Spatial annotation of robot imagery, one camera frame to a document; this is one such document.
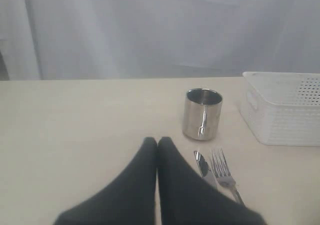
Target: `stainless steel cup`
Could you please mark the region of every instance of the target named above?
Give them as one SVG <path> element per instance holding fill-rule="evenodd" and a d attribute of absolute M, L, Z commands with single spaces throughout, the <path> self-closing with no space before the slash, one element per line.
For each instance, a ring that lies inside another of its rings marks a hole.
<path fill-rule="evenodd" d="M 211 89 L 189 90 L 185 97 L 183 133 L 202 141 L 216 137 L 222 100 L 222 96 Z"/>

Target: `perforated basket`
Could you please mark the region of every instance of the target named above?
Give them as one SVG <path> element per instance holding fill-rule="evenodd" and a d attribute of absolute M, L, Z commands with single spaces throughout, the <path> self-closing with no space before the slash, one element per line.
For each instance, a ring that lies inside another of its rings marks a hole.
<path fill-rule="evenodd" d="M 266 145 L 320 146 L 320 74 L 244 72 L 240 113 Z"/>

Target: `knife blade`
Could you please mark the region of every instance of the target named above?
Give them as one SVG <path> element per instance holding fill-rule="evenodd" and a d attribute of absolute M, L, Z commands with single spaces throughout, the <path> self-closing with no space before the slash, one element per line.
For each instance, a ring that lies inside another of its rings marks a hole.
<path fill-rule="evenodd" d="M 194 156 L 195 156 L 196 163 L 198 164 L 198 167 L 200 169 L 200 172 L 201 172 L 203 179 L 208 184 L 210 184 L 212 187 L 217 189 L 217 183 L 216 183 L 215 176 L 214 176 L 213 172 L 211 171 L 209 164 L 206 162 L 204 156 L 198 151 L 194 151 Z"/>

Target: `fork handle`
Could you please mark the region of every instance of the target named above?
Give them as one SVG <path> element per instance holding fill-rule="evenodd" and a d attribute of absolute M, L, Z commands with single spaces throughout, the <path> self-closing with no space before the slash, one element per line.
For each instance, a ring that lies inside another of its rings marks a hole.
<path fill-rule="evenodd" d="M 232 187 L 232 188 L 230 189 L 230 191 L 231 191 L 231 193 L 232 193 L 235 201 L 236 201 L 237 203 L 245 206 L 245 203 L 244 203 L 244 201 L 242 200 L 242 198 L 241 198 L 238 190 L 236 189 L 236 187 Z"/>

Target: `beige tabletop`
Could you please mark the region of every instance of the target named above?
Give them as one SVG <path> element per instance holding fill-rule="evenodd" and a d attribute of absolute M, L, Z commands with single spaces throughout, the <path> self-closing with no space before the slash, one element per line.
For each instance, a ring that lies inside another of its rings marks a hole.
<path fill-rule="evenodd" d="M 181 132 L 185 92 L 198 87 L 224 98 L 209 142 Z M 53 224 L 110 183 L 147 136 L 172 137 L 197 172 L 193 150 L 223 147 L 244 203 L 268 224 L 320 224 L 320 147 L 257 142 L 238 110 L 243 92 L 241 77 L 0 82 L 0 224 Z M 157 224 L 159 211 L 156 196 Z"/>

